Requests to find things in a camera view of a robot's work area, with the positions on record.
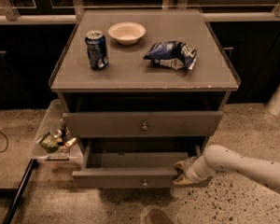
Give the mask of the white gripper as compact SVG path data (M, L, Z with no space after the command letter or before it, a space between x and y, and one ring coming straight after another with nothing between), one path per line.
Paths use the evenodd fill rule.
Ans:
M184 171L184 175L180 175L173 180L174 185L190 185L191 182L200 183L216 174L215 169L207 166L204 156L177 161L174 168Z

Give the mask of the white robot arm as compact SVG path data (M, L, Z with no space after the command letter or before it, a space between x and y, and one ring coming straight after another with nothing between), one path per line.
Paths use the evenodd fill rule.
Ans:
M201 183L208 177L237 173L280 194L280 162L249 158L220 145L207 147L199 157L177 161L180 175L174 185Z

